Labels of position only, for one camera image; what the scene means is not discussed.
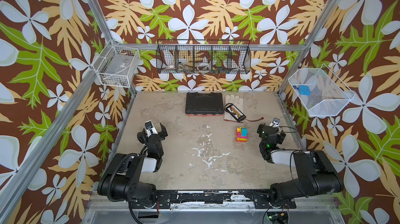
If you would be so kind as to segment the teal wood block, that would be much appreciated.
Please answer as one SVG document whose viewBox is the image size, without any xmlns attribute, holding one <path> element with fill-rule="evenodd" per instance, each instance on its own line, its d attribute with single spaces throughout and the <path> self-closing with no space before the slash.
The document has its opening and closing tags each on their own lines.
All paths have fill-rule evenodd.
<svg viewBox="0 0 400 224">
<path fill-rule="evenodd" d="M 240 135 L 242 138 L 246 138 L 248 136 L 248 130 L 244 127 L 240 127 Z"/>
</svg>

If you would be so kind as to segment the magenta wood block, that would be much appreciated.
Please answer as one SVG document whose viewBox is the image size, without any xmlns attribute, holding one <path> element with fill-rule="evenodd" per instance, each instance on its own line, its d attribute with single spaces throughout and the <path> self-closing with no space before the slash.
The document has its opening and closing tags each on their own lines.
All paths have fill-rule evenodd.
<svg viewBox="0 0 400 224">
<path fill-rule="evenodd" d="M 236 138 L 237 138 L 237 139 L 244 139 L 244 140 L 247 140 L 247 139 L 248 139 L 248 136 L 243 136 L 243 135 L 241 135 L 241 133 L 237 132 L 237 133 L 236 133 Z"/>
</svg>

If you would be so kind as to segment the yellow rectangular wood block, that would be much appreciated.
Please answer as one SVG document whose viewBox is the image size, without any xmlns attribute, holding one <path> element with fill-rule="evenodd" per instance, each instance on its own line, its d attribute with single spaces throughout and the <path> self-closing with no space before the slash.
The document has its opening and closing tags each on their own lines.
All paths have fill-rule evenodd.
<svg viewBox="0 0 400 224">
<path fill-rule="evenodd" d="M 236 129 L 236 132 L 242 134 L 242 131 L 244 129 L 245 129 L 244 127 L 239 127 L 239 128 Z"/>
</svg>

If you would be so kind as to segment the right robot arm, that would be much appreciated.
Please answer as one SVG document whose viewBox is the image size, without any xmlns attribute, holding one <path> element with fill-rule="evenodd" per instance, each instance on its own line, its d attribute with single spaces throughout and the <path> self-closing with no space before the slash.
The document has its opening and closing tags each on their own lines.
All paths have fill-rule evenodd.
<svg viewBox="0 0 400 224">
<path fill-rule="evenodd" d="M 344 189 L 344 182 L 333 164 L 323 151 L 301 151 L 280 149 L 286 137 L 278 126 L 260 124 L 257 133 L 261 138 L 259 150 L 262 158 L 271 164 L 287 165 L 291 179 L 270 186 L 270 203 L 300 197 L 339 193 Z"/>
</svg>

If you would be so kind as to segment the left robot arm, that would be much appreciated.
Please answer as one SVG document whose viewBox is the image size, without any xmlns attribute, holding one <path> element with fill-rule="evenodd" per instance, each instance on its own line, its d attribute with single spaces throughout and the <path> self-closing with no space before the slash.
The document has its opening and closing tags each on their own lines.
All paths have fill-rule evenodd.
<svg viewBox="0 0 400 224">
<path fill-rule="evenodd" d="M 117 153 L 104 172 L 97 187 L 97 193 L 111 202 L 138 202 L 145 207 L 156 203 L 156 186 L 140 181 L 143 173 L 157 172 L 163 162 L 162 141 L 168 136 L 166 127 L 160 124 L 157 131 L 151 121 L 147 121 L 137 139 L 144 145 L 140 153 Z"/>
</svg>

